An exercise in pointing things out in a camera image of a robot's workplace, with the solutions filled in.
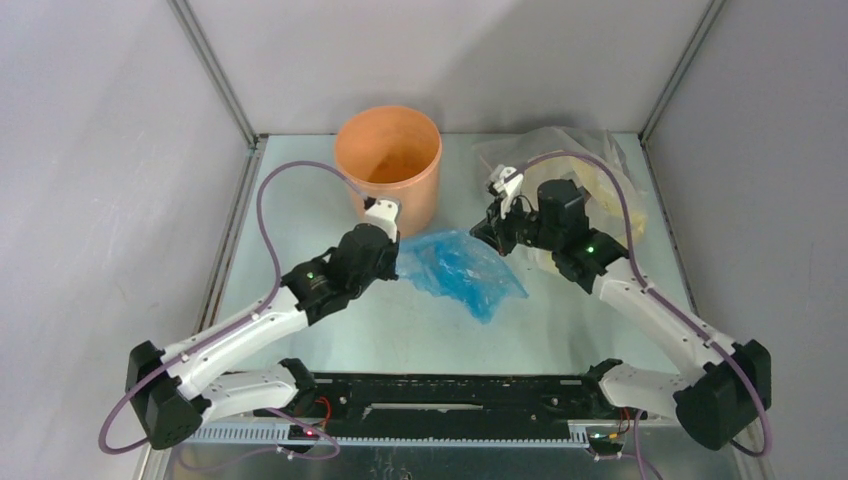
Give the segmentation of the translucent yellowish plastic bag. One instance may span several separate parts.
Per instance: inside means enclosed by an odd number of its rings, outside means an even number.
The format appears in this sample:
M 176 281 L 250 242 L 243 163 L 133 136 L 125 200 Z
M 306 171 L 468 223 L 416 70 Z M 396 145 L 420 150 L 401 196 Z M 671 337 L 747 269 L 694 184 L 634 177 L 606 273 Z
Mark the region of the translucent yellowish plastic bag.
M 536 157 L 555 151 L 581 153 L 606 166 L 624 194 L 631 225 L 631 236 L 639 243 L 644 236 L 648 214 L 643 192 L 634 187 L 626 172 L 626 155 L 611 132 L 549 126 L 524 134 L 483 140 L 473 146 L 480 161 L 478 177 L 487 183 L 498 166 L 517 168 Z M 540 162 L 524 173 L 520 203 L 524 208 L 538 206 L 537 188 L 552 179 L 572 180 L 583 191 L 585 211 L 590 225 L 626 245 L 626 227 L 617 190 L 609 177 L 597 166 L 564 156 Z

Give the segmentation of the blue plastic trash bag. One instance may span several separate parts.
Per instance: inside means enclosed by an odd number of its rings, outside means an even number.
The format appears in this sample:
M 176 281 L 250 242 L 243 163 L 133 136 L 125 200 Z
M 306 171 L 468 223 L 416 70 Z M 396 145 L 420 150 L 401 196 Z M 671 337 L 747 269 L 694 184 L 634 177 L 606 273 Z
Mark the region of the blue plastic trash bag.
M 415 289 L 461 304 L 490 323 L 508 298 L 529 294 L 509 265 L 465 230 L 443 230 L 400 241 L 396 271 Z

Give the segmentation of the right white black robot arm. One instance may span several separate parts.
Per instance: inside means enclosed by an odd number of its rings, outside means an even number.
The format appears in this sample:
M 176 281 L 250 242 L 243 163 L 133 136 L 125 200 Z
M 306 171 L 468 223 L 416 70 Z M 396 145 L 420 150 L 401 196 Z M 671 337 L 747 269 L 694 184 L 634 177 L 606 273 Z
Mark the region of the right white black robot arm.
M 487 185 L 493 197 L 473 237 L 506 256 L 518 245 L 551 255 L 561 276 L 610 305 L 647 335 L 676 367 L 674 374 L 610 359 L 589 374 L 585 411 L 606 418 L 619 407 L 676 420 L 698 444 L 719 450 L 771 405 L 771 354 L 741 344 L 663 298 L 639 273 L 630 251 L 591 227 L 582 192 L 571 180 L 543 182 L 536 207 L 524 207 L 522 180 Z

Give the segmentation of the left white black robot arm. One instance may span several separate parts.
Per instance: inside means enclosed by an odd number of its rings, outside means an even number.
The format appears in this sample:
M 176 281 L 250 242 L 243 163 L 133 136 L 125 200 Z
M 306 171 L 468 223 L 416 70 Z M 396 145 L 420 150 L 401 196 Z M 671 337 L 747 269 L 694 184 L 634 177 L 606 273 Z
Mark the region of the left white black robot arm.
M 221 325 L 129 354 L 126 392 L 155 450 L 171 448 L 214 419 L 266 407 L 304 416 L 316 403 L 308 370 L 283 360 L 265 372 L 230 373 L 255 351 L 344 310 L 376 280 L 397 277 L 397 226 L 360 223 L 338 246 L 281 276 L 266 300 Z

